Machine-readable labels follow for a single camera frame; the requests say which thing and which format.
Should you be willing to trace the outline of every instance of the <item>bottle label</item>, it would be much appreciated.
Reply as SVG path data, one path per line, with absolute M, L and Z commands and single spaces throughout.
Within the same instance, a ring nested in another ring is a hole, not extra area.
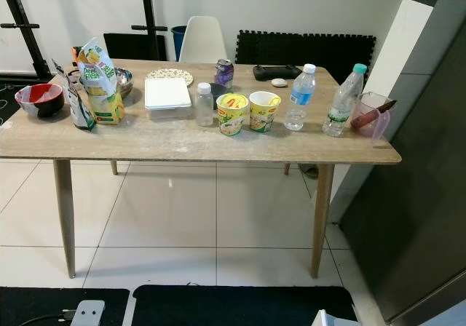
M 299 106 L 305 106 L 311 102 L 311 97 L 312 93 L 306 94 L 293 90 L 291 92 L 290 100 Z
M 328 112 L 328 118 L 331 121 L 335 121 L 335 122 L 345 122 L 350 117 L 350 114 L 351 114 L 351 110 L 347 111 L 347 110 L 338 110 L 335 108 L 331 108 L 330 111 Z

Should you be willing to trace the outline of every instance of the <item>chip bag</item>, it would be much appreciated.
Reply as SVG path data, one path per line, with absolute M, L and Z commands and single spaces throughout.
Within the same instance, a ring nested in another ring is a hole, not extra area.
M 90 131 L 95 126 L 94 116 L 92 116 L 92 113 L 82 101 L 65 71 L 53 59 L 52 62 L 60 75 L 61 86 L 64 88 L 65 99 L 70 105 L 71 118 L 73 119 L 74 125 L 81 130 Z
M 125 109 L 117 87 L 117 75 L 114 64 L 96 38 L 79 52 L 78 69 L 96 122 L 118 124 L 125 116 Z

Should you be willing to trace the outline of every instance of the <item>white tile floor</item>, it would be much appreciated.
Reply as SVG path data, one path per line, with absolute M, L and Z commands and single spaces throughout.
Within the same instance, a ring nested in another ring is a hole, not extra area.
M 76 278 L 66 274 L 47 160 L 0 159 L 0 285 L 344 286 L 384 325 L 338 227 L 309 275 L 316 182 L 296 165 L 72 162 Z M 130 325 L 134 300 L 124 325 Z

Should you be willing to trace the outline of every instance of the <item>purple can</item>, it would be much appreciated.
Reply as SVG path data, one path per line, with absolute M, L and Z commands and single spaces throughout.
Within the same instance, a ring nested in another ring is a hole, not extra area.
M 216 84 L 222 84 L 230 90 L 233 84 L 233 63 L 228 59 L 219 59 L 216 68 Z

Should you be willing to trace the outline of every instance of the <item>plastic bottle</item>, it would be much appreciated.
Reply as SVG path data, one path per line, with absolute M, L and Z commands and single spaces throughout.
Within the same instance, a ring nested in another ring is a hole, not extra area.
M 206 82 L 197 85 L 196 121 L 199 126 L 210 126 L 213 123 L 213 96 L 210 84 Z
M 339 137 L 343 133 L 343 126 L 351 115 L 356 104 L 356 98 L 363 91 L 364 73 L 367 66 L 355 64 L 352 73 L 337 89 L 333 97 L 333 104 L 328 111 L 327 120 L 322 126 L 322 131 L 332 137 Z
M 289 130 L 299 131 L 303 127 L 306 106 L 311 102 L 315 90 L 314 73 L 315 65 L 306 64 L 303 72 L 294 80 L 284 123 Z

